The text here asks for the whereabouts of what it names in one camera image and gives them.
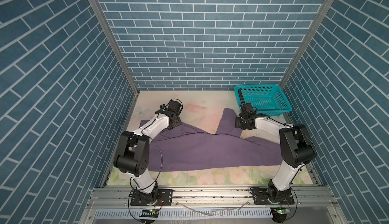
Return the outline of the purple trousers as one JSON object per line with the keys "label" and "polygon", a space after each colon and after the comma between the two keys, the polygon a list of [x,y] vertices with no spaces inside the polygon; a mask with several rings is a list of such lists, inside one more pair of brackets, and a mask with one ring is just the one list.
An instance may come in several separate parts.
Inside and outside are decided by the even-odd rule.
{"label": "purple trousers", "polygon": [[241,138],[235,127],[236,113],[223,111],[215,134],[182,123],[164,129],[150,147],[150,171],[195,171],[241,166],[279,166],[281,148],[277,143],[259,137]]}

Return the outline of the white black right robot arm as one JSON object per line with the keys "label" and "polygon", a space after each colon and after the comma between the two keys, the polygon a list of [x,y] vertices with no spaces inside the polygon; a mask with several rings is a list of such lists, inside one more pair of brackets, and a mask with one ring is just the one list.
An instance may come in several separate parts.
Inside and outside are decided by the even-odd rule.
{"label": "white black right robot arm", "polygon": [[303,124],[288,125],[270,116],[258,113],[251,103],[245,102],[241,89],[238,90],[241,113],[236,118],[236,127],[243,130],[262,129],[280,141],[282,164],[267,189],[271,203],[278,204],[291,194],[291,185],[301,169],[317,154],[314,143]]}

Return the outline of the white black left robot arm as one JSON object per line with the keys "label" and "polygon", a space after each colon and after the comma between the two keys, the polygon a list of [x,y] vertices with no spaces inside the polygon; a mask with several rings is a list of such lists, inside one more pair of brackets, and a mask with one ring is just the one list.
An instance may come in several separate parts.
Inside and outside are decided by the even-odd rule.
{"label": "white black left robot arm", "polygon": [[124,131],[119,138],[113,159],[113,165],[122,173],[133,177],[137,191],[152,195],[158,184],[148,170],[150,163],[150,142],[162,131],[181,125],[179,115],[182,105],[161,107],[152,119],[135,131]]}

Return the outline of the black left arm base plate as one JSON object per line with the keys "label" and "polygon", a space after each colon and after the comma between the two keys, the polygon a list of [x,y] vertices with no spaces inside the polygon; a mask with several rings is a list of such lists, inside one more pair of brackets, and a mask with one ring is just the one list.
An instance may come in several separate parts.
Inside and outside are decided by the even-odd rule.
{"label": "black left arm base plate", "polygon": [[172,189],[153,190],[150,194],[132,191],[130,194],[131,206],[171,206],[173,197]]}

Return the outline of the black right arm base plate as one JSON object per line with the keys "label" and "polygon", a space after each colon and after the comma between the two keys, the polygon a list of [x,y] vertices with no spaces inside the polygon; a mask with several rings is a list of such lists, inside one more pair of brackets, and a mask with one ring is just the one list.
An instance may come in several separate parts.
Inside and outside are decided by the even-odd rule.
{"label": "black right arm base plate", "polygon": [[249,193],[252,195],[255,205],[292,205],[295,203],[291,189],[279,191],[273,186],[267,189],[251,187]]}

